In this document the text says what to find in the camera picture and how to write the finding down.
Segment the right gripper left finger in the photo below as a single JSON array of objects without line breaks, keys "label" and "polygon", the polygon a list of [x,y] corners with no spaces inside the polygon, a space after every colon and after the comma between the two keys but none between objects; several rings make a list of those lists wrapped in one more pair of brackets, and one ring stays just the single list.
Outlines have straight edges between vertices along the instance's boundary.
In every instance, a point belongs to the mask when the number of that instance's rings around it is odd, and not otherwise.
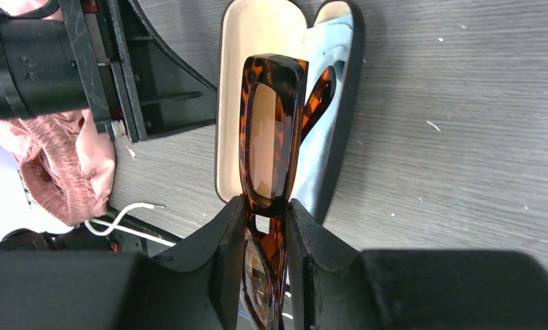
[{"label": "right gripper left finger", "polygon": [[242,198],[154,257],[0,252],[0,329],[235,329]]}]

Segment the brown tortoise sunglasses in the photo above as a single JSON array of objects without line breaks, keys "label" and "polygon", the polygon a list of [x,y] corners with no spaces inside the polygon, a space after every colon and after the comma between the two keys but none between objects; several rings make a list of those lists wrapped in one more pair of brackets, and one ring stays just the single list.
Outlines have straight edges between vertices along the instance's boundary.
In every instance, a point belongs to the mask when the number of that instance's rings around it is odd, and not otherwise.
[{"label": "brown tortoise sunglasses", "polygon": [[245,202],[241,297],[255,329],[282,329],[287,277],[286,210],[299,148],[332,103],[326,66],[307,90],[309,64],[279,54],[249,56],[241,81],[239,170]]}]

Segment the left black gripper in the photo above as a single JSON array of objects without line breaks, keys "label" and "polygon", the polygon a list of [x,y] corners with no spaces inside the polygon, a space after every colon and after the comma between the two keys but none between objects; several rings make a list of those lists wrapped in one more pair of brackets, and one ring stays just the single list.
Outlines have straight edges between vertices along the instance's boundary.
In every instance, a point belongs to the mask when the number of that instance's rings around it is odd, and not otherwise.
[{"label": "left black gripper", "polygon": [[216,122],[216,87],[162,40],[137,1],[46,1],[20,14],[0,6],[0,120],[88,109],[96,130],[115,137],[118,99],[131,142]]}]

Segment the black glasses case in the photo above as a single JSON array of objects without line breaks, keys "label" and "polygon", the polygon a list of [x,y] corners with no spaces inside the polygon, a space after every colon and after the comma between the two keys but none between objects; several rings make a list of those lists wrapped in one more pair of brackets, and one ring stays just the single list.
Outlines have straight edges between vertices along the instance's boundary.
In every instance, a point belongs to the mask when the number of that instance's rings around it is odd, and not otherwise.
[{"label": "black glasses case", "polygon": [[354,1],[326,1],[320,5],[314,20],[307,18],[296,1],[232,1],[226,8],[221,21],[215,138],[215,190],[222,201],[229,201],[241,193],[239,105],[246,58],[256,54],[280,54],[308,61],[306,30],[316,23],[345,14],[352,15],[353,37],[322,183],[325,202],[322,210],[326,216],[355,113],[365,44],[363,13]]}]

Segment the light blue cleaning cloth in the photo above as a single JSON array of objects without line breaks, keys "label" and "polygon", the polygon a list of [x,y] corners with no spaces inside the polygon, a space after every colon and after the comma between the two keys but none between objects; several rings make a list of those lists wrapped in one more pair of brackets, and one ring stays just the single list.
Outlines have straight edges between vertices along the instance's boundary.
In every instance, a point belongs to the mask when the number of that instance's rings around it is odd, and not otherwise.
[{"label": "light blue cleaning cloth", "polygon": [[351,14],[316,23],[306,30],[305,55],[309,61],[307,95],[314,90],[316,80],[331,66],[337,76],[336,91],[328,110],[307,134],[299,150],[298,166],[292,199],[299,200],[310,215],[323,222],[323,177],[327,169],[331,139],[344,87],[344,68],[349,61],[353,37]]}]

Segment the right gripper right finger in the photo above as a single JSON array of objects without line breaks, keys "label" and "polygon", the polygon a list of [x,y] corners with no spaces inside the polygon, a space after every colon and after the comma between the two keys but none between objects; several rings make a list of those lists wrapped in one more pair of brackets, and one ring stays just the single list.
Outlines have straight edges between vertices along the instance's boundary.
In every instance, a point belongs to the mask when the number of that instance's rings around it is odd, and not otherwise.
[{"label": "right gripper right finger", "polygon": [[526,253],[359,251],[298,201],[285,238],[296,329],[548,329],[548,272]]}]

